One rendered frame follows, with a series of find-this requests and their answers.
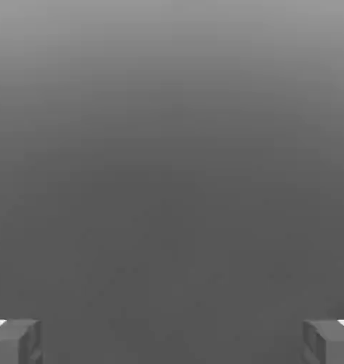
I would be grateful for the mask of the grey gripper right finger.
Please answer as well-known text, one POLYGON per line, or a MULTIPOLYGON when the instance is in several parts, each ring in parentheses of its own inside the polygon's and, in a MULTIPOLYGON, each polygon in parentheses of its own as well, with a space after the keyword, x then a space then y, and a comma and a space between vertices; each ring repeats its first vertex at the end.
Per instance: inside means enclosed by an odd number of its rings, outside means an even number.
POLYGON ((302 364, 344 364, 344 319, 302 323, 302 364))

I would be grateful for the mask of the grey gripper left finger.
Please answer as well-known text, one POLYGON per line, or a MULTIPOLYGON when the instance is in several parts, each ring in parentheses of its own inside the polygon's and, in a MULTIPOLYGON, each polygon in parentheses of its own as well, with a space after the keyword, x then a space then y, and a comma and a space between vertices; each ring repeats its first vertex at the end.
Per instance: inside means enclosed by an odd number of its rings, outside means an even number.
POLYGON ((42 321, 0 319, 0 364, 43 364, 42 321))

